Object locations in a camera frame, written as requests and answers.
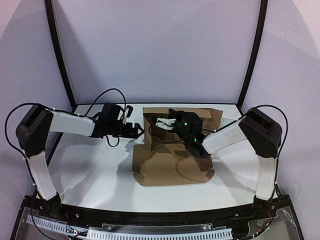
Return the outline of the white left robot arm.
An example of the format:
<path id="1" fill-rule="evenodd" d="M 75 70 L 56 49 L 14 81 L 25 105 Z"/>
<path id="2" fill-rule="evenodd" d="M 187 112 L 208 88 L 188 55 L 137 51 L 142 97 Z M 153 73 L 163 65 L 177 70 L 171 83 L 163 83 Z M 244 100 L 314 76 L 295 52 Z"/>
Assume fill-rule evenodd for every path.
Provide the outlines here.
<path id="1" fill-rule="evenodd" d="M 54 186 L 47 160 L 47 147 L 51 134 L 72 134 L 94 139 L 108 137 L 138 139 L 144 133 L 139 123 L 128 118 L 133 112 L 131 105 L 121 107 L 105 103 L 95 114 L 70 113 L 33 104 L 16 128 L 16 138 L 35 184 L 36 192 L 44 209 L 53 217 L 63 214 L 61 197 Z"/>

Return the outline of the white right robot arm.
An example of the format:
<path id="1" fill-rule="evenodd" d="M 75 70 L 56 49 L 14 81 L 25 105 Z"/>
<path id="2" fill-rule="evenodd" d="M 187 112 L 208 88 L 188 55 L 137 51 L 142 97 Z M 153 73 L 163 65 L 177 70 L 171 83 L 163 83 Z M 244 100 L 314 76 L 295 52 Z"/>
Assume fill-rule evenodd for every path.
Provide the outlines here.
<path id="1" fill-rule="evenodd" d="M 194 112 L 169 109 L 169 131 L 198 159 L 210 159 L 218 179 L 230 192 L 227 203 L 268 201 L 275 192 L 282 127 L 253 107 L 218 130 L 209 130 Z"/>

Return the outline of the brown cardboard box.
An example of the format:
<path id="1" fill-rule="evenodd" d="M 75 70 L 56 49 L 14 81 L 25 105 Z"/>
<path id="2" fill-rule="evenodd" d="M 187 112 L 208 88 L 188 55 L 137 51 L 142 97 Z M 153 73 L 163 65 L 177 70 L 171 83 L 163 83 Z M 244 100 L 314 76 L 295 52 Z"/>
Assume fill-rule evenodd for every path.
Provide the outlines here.
<path id="1" fill-rule="evenodd" d="M 133 147 L 134 179 L 143 187 L 203 184 L 214 176 L 210 156 L 197 158 L 175 133 L 153 124 L 154 118 L 169 118 L 167 107 L 143 108 L 144 144 Z"/>

